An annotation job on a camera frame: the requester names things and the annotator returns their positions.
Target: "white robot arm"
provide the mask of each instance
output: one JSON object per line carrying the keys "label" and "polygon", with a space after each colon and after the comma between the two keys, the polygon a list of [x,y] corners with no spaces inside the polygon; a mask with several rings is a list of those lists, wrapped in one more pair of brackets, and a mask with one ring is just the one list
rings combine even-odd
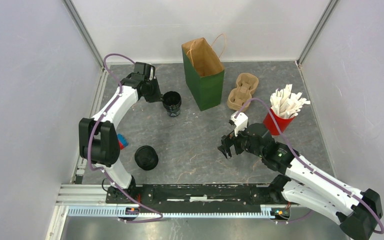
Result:
{"label": "white robot arm", "polygon": [[91,162],[95,167],[103,168],[109,177],[121,188],[128,189],[134,178],[126,171],[119,160],[120,147],[116,129],[127,111],[141,97],[149,103],[162,101],[160,87],[155,77],[155,67],[136,62],[134,70],[119,84],[115,94],[108,103],[92,118],[83,118],[79,123],[79,151],[82,158],[87,159],[88,145],[92,128],[98,123],[91,149]]}
{"label": "white robot arm", "polygon": [[226,158],[232,156],[231,146],[236,154],[260,157],[269,169],[281,173],[284,200],[328,217],[353,239],[369,239],[375,232],[383,214],[377,192],[370,188],[363,192],[327,174],[290,146],[276,142],[263,123],[248,125],[244,113],[234,113],[229,122],[235,129],[221,138],[218,147]]}

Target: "cable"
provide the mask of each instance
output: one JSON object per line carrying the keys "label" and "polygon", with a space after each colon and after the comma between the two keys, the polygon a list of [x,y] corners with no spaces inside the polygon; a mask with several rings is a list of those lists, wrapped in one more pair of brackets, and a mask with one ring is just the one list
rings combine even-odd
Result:
{"label": "cable", "polygon": [[102,190],[104,190],[105,192],[108,193],[108,190],[104,188],[104,181],[106,180],[106,178],[102,179],[102,183],[100,184],[100,186],[102,187]]}
{"label": "cable", "polygon": [[293,223],[299,222],[301,220],[307,219],[308,217],[310,217],[313,214],[313,212],[314,211],[310,209],[310,211],[307,214],[305,214],[304,216],[302,216],[300,218],[297,218],[297,219],[294,219],[294,220],[291,220],[291,221],[277,221],[277,220],[274,220],[274,222],[276,224],[293,224]]}
{"label": "cable", "polygon": [[135,64],[135,62],[128,58],[127,56],[124,56],[122,54],[118,54],[118,53],[110,53],[108,55],[106,55],[104,58],[103,58],[103,67],[105,68],[105,70],[116,80],[118,81],[118,87],[119,87],[119,92],[118,94],[116,95],[116,97],[108,104],[108,106],[104,109],[103,113],[99,116],[99,118],[96,120],[95,124],[93,125],[93,128],[92,128],[92,132],[90,134],[90,137],[89,137],[89,142],[88,142],[88,145],[87,145],[87,164],[89,165],[89,168],[91,171],[97,171],[97,170],[101,170],[103,172],[103,174],[105,175],[105,177],[109,180],[110,184],[113,186],[113,187],[116,187],[118,188],[118,190],[120,190],[121,193],[123,193],[126,198],[128,198],[130,201],[132,201],[133,203],[141,206],[142,208],[150,211],[150,212],[153,212],[155,214],[158,214],[159,217],[157,218],[152,218],[152,219],[145,219],[145,220],[137,220],[137,221],[124,221],[125,223],[132,223],[132,224],[140,224],[140,223],[150,223],[150,222],[156,222],[156,221],[159,221],[163,218],[163,214],[155,209],[152,209],[148,206],[145,206],[143,205],[142,203],[138,202],[137,200],[135,200],[133,197],[131,197],[126,191],[124,191],[124,189],[118,185],[116,182],[114,182],[114,180],[108,175],[108,173],[105,171],[105,169],[103,167],[94,167],[92,165],[92,141],[94,139],[94,135],[95,135],[95,132],[97,131],[97,128],[98,128],[98,125],[99,123],[102,121],[102,119],[104,118],[105,114],[108,112],[108,110],[116,103],[116,101],[120,98],[120,95],[122,94],[122,91],[123,91],[123,85],[120,81],[120,79],[108,68],[108,65],[107,65],[107,58],[108,57],[111,57],[111,56],[119,56],[119,57],[123,57],[127,60],[129,60],[130,62],[132,62],[133,64]]}
{"label": "cable", "polygon": [[[306,162],[304,162],[298,155],[297,153],[294,151],[294,149],[292,148],[292,145],[291,145],[291,142],[289,142],[288,138],[284,135],[284,133],[281,131],[281,129],[279,128],[279,125],[278,123],[276,122],[276,119],[275,119],[275,116],[273,116],[272,112],[270,111],[270,108],[269,106],[267,106],[267,104],[259,99],[259,98],[256,98],[256,97],[253,97],[251,99],[249,99],[248,101],[246,101],[242,107],[239,109],[239,111],[237,111],[236,115],[234,116],[234,118],[237,118],[239,113],[242,112],[242,110],[245,108],[245,106],[247,104],[249,104],[251,101],[259,101],[260,103],[262,103],[264,105],[264,107],[267,109],[268,111],[268,114],[270,115],[271,119],[273,120],[274,122],[274,126],[276,127],[277,131],[279,132],[280,136],[283,138],[283,140],[285,141],[287,147],[290,149],[290,151],[292,152],[293,156],[298,160],[298,162],[300,162],[302,165],[304,165],[304,167],[308,168],[311,172],[314,171],[314,168],[312,168],[311,166],[309,166]],[[374,233],[376,234],[384,234],[384,225],[382,224],[381,222],[381,219],[376,215],[375,211],[373,211],[373,209],[371,207],[369,207],[369,205],[367,203],[365,203],[361,198],[359,198],[358,196],[354,195],[351,191],[349,191],[348,189],[346,189],[345,187],[337,184],[336,182],[330,180],[328,177],[324,176],[323,174],[321,174],[320,172],[318,171],[315,171],[314,172],[315,175],[319,176],[320,178],[322,178],[323,180],[327,181],[328,183],[332,184],[333,186],[337,187],[338,189],[340,189],[341,191],[345,192],[348,196],[354,198],[355,200],[357,200],[359,203],[361,203],[369,212],[370,214],[374,217],[374,219],[376,220],[377,224],[379,225],[380,227],[380,231],[379,230],[373,230]]]}

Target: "white enclosure panel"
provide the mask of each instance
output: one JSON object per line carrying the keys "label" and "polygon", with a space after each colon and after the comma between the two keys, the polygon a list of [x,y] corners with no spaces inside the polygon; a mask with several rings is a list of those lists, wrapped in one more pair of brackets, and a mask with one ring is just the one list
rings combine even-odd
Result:
{"label": "white enclosure panel", "polygon": [[100,67],[60,0],[0,0],[0,240],[44,239]]}
{"label": "white enclosure panel", "polygon": [[384,1],[340,1],[302,69],[338,178],[384,213]]}
{"label": "white enclosure panel", "polygon": [[[181,44],[227,35],[225,61],[296,60],[329,0],[72,0],[101,55],[181,62]],[[217,42],[220,53],[224,41]],[[125,62],[114,57],[111,62]]]}

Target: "black cup lid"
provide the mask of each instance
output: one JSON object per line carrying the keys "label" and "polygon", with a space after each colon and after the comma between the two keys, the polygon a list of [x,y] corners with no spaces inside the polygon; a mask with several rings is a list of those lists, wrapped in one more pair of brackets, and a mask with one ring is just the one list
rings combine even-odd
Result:
{"label": "black cup lid", "polygon": [[134,160],[141,169],[149,171],[157,166],[158,155],[153,147],[145,145],[136,150]]}

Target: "brown paper bag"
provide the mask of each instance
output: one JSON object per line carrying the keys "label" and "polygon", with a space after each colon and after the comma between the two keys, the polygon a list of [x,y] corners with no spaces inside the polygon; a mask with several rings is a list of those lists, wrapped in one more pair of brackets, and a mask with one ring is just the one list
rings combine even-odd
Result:
{"label": "brown paper bag", "polygon": [[[224,48],[219,56],[212,45],[224,36]],[[198,38],[181,45],[186,84],[201,111],[218,106],[222,101],[225,67],[219,57],[226,48],[226,35],[220,34],[209,45],[205,38]]]}

